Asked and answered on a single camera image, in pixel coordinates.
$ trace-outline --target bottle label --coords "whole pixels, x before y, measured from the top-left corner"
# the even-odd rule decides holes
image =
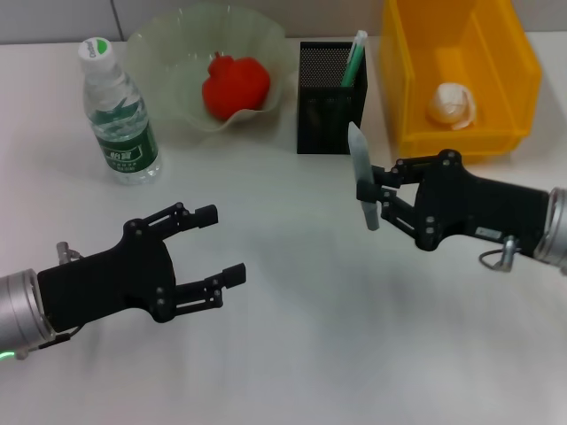
[[[108,142],[97,137],[108,166],[119,173],[142,171],[158,156],[158,145],[150,124],[144,131],[126,142]]]

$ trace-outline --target bowl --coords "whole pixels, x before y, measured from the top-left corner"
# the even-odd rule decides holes
[[[268,71],[270,89],[258,111],[242,110],[228,120],[211,115],[202,86],[215,52],[253,57]],[[275,109],[297,59],[284,29],[261,13],[222,4],[194,4],[153,19],[128,39],[124,62],[154,120],[189,123],[206,132]]]

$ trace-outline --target red fruit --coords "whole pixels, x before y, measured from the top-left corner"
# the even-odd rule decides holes
[[[216,53],[208,71],[211,76],[203,84],[203,100],[220,120],[243,109],[259,109],[268,95],[268,71],[254,58],[234,60]]]

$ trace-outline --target green light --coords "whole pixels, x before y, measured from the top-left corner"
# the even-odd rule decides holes
[[[16,355],[15,352],[1,352],[0,353],[0,360],[7,359],[9,357],[14,357]]]

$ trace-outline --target white wall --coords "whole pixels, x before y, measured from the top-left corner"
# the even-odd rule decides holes
[[[109,0],[0,0],[0,43],[118,40]]]
[[[115,0],[128,37],[151,17],[197,0]],[[378,34],[383,0],[216,0],[253,7],[281,23],[288,35]],[[567,31],[567,0],[512,0],[528,31]],[[110,0],[0,0],[0,43],[111,40],[119,32]]]

